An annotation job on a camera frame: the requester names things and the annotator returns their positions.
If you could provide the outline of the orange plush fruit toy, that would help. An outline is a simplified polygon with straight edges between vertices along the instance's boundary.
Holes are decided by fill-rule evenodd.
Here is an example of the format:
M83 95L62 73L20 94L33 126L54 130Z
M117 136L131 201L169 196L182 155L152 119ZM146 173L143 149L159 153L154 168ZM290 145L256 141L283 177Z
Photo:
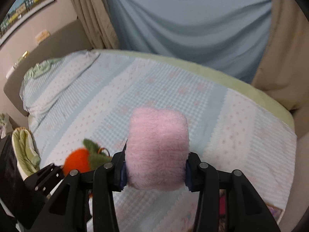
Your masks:
M83 147L74 150L66 157L62 171L66 177L74 169L81 173L90 172L111 161L112 156L106 148L85 138Z

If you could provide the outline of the pink fluffy soft roll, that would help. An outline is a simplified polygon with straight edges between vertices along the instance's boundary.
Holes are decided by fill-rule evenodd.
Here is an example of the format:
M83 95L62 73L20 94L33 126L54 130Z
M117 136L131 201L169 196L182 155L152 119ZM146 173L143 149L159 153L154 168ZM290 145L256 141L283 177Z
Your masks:
M188 121L180 111L141 107L129 123L128 184L138 190L175 191L185 181Z

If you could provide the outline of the green white chair cushion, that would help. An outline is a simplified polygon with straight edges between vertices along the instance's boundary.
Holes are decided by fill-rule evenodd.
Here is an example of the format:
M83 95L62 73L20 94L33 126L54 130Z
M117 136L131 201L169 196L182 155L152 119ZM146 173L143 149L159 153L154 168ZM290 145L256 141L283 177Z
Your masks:
M13 131L12 147L17 160L17 168L23 180L40 170L40 157L28 129L17 127Z

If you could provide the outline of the cardboard box with pink lining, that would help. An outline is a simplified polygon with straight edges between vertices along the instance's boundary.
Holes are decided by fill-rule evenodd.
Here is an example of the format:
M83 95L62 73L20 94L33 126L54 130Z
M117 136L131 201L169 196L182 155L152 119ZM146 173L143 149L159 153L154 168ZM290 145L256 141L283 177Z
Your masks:
M268 204L268 203L266 204L266 206L268 207L276 223L279 224L284 214L284 210L278 207L275 207L271 204ZM226 222L226 191L220 189L219 190L219 227L218 227L219 232L225 231L225 222Z

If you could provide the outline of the blue checkered bed cover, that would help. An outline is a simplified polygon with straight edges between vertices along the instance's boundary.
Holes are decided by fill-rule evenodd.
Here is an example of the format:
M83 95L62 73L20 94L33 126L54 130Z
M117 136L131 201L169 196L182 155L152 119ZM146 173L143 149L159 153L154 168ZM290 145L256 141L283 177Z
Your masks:
M284 211L294 178L296 134L243 94L178 64L108 51L80 51L49 60L43 75L24 77L40 165L64 163L87 138L114 154L128 143L139 107L182 112L190 150L216 169L241 170L262 199Z

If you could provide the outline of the green pillow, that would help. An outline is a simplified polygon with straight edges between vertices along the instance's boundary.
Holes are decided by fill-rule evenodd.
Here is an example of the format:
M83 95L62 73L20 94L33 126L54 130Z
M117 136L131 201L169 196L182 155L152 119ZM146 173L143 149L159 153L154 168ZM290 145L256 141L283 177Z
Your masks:
M36 63L31 67L25 74L24 80L28 81L29 79L35 79L45 74L51 69L51 66L60 61L60 58L48 59L41 63Z

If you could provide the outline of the beige curtain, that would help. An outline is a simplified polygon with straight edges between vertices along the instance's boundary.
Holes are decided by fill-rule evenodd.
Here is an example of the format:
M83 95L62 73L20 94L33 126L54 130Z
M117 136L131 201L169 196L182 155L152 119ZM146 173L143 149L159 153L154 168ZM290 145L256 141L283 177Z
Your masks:
M295 0L272 0L270 36L252 85L289 111L308 107L308 20Z

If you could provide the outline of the grey bed headboard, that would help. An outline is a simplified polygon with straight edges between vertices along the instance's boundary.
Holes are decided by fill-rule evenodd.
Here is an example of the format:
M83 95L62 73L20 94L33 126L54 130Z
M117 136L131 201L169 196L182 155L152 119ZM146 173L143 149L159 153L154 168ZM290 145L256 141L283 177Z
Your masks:
M92 45L81 21L77 19L67 24L40 43L19 63L4 85L4 94L22 115L28 116L28 112L24 110L23 102L19 96L25 73L36 63L44 60L61 58L72 52L91 49Z

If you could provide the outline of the light blue curtain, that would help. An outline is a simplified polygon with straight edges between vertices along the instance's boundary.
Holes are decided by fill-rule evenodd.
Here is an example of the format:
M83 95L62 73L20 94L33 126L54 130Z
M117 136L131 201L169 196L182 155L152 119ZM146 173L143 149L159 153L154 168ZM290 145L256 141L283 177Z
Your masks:
M175 57L252 82L272 0L107 0L124 50Z

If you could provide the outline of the framed landscape picture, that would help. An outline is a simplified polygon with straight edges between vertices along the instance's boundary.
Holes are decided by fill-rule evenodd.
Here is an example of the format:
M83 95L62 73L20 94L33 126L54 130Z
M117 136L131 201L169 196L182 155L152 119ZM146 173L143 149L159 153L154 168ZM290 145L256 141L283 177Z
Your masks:
M1 21L1 45L36 12L55 0L15 0Z

